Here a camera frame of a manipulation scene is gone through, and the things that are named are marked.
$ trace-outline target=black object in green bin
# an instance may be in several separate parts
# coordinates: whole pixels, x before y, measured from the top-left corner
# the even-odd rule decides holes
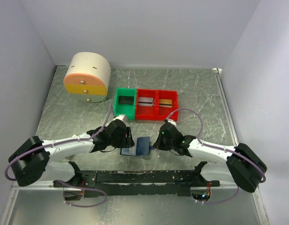
[[[118,103],[121,105],[133,105],[134,104],[134,96],[119,96]]]

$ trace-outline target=white wall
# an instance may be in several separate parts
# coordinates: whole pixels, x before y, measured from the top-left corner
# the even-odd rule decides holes
[[[238,138],[268,166],[271,224],[289,224],[289,0],[262,0],[223,69]]]
[[[21,0],[56,65],[222,68],[259,0]]]
[[[21,3],[0,0],[0,217],[12,183],[4,177],[7,160],[35,135],[53,70]]]

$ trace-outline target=gray table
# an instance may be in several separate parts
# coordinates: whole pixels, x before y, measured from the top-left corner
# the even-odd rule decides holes
[[[233,145],[237,142],[217,75],[209,69],[113,69],[105,103],[84,103],[72,99],[63,86],[67,67],[58,67],[37,130],[41,139],[61,139],[79,135],[103,123],[117,87],[177,90],[180,107],[192,108],[204,121],[205,141]],[[130,120],[134,137],[150,136],[153,143],[162,121]],[[189,112],[180,112],[178,129],[196,135],[200,123]],[[179,170],[193,169],[202,158],[177,157],[153,150],[149,156],[121,156],[111,153],[80,154],[72,160],[82,170]],[[201,206],[190,197],[176,195],[109,196],[96,208],[77,209],[63,204],[62,191],[47,187],[18,188],[10,224],[260,224],[256,197],[240,191],[221,205]],[[212,200],[226,198],[235,188],[213,189]],[[100,201],[85,199],[85,204]]]

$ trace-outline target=metal frame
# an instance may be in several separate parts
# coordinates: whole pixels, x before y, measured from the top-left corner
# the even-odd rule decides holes
[[[238,145],[238,139],[237,139],[235,128],[234,128],[234,125],[232,122],[232,118],[230,115],[230,111],[228,108],[226,97],[225,97],[225,94],[223,91],[222,82],[220,79],[220,74],[214,73],[214,75],[215,75],[215,79],[217,81],[218,89],[220,91],[220,96],[221,96],[221,100],[223,102],[223,107],[224,107],[225,115],[227,117],[230,133],[232,135],[233,144],[236,146],[236,145]],[[220,187],[214,187],[214,188],[225,189],[225,188],[235,188],[235,187],[236,187],[235,184],[231,184],[228,182],[221,182]],[[192,187],[191,189],[198,190],[201,188],[204,188],[204,187]],[[38,182],[35,182],[33,185],[29,185],[26,187],[20,187],[20,186],[18,186],[18,184],[16,182],[13,182],[6,206],[4,208],[4,211],[3,211],[3,214],[1,217],[0,225],[8,225],[10,218],[11,218],[11,215],[12,215],[12,211],[13,211],[16,199],[17,199],[17,196],[18,196],[18,192],[20,190],[59,190],[60,191],[60,188],[53,187],[53,182],[49,182],[49,181],[38,181]],[[63,190],[76,191],[76,189],[74,189],[74,188],[63,188]],[[257,210],[257,214],[258,214],[260,223],[262,225],[268,225],[269,221],[268,221],[265,207],[264,207],[264,204],[263,204],[263,201],[261,198],[259,188],[257,188],[256,191],[252,195],[253,195],[253,200],[254,200],[254,203],[256,206],[256,210]]]

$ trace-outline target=purple cable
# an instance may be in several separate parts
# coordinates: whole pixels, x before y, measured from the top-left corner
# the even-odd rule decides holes
[[[253,163],[250,159],[248,159],[247,157],[245,157],[245,156],[243,156],[243,155],[241,155],[241,154],[239,154],[238,152],[235,152],[235,151],[233,151],[233,150],[224,149],[224,148],[221,148],[221,147],[218,147],[218,146],[214,146],[214,145],[211,145],[211,144],[205,144],[205,143],[203,143],[203,142],[201,141],[201,139],[200,139],[200,135],[201,135],[201,133],[202,133],[202,131],[203,131],[203,122],[202,122],[201,117],[200,117],[200,116],[198,115],[198,113],[196,113],[195,111],[193,111],[193,110],[191,110],[191,109],[186,109],[186,108],[179,108],[179,109],[176,109],[176,110],[172,111],[172,112],[166,117],[166,120],[168,120],[176,111],[179,111],[179,110],[187,110],[187,111],[190,111],[190,112],[194,113],[194,114],[197,116],[197,118],[199,118],[199,120],[200,120],[200,131],[199,131],[199,133],[197,134],[197,140],[198,140],[198,142],[199,142],[200,144],[202,144],[202,145],[204,145],[204,146],[207,146],[207,147],[210,147],[210,148],[217,149],[217,150],[227,151],[227,152],[230,152],[230,153],[232,153],[232,154],[235,154],[235,155],[239,156],[240,158],[246,160],[248,163],[250,163],[253,167],[255,167],[255,168],[259,171],[259,173],[260,173],[261,176],[263,177],[263,180],[261,180],[261,183],[264,183],[264,182],[266,181],[266,177],[265,177],[265,174],[263,173],[263,171],[262,171],[255,163]],[[229,197],[229,198],[227,198],[227,199],[224,199],[224,200],[221,200],[221,201],[217,201],[217,202],[202,202],[202,201],[198,201],[198,200],[197,200],[197,201],[198,201],[198,202],[201,202],[201,203],[203,203],[203,204],[209,204],[209,205],[211,205],[211,204],[212,204],[212,205],[214,205],[214,204],[220,204],[220,203],[224,203],[224,202],[227,202],[227,201],[231,200],[231,199],[234,198],[238,193],[239,193],[239,187],[237,186],[237,191],[236,191],[231,197]]]
[[[46,145],[43,145],[43,146],[39,146],[39,147],[36,147],[36,148],[33,148],[17,157],[15,157],[6,167],[5,169],[5,177],[8,179],[8,180],[16,180],[16,178],[11,178],[9,177],[8,175],[8,170],[9,168],[13,165],[13,163],[15,163],[17,160],[21,159],[22,157],[25,157],[26,155],[30,154],[30,153],[33,153],[39,149],[43,149],[43,148],[47,148],[47,147],[53,147],[53,146],[56,146],[56,145],[60,145],[60,144],[65,144],[65,143],[69,143],[69,142],[78,142],[78,141],[89,141],[90,139],[92,139],[93,137],[95,137],[96,135],[98,135],[104,128],[104,126],[107,124],[108,122],[108,118],[110,117],[110,113],[112,111],[113,107],[112,107],[112,100],[110,101],[110,108],[109,108],[109,112],[106,116],[106,119],[102,125],[102,127],[95,133],[93,134],[91,137],[89,138],[81,138],[81,139],[78,139],[78,138],[73,138],[73,139],[67,139],[67,140],[64,140],[64,141],[60,141],[60,142],[56,142],[54,144],[46,144]]]
[[[91,207],[99,206],[99,205],[105,203],[106,200],[107,200],[107,193],[105,193],[102,190],[94,189],[94,188],[86,188],[86,187],[75,187],[75,186],[71,186],[71,185],[69,185],[69,184],[67,184],[67,183],[65,183],[65,182],[63,182],[61,180],[56,180],[56,181],[59,182],[60,184],[64,185],[64,186],[69,187],[69,188],[80,189],[80,190],[83,190],[83,191],[96,191],[96,192],[102,193],[105,196],[104,200],[102,200],[100,203],[97,203],[97,204],[94,204],[94,205],[76,205],[76,204],[71,204],[68,201],[66,201],[65,192],[63,192],[63,201],[64,201],[65,204],[67,204],[69,206],[74,206],[74,207],[79,207],[79,208],[91,208]]]

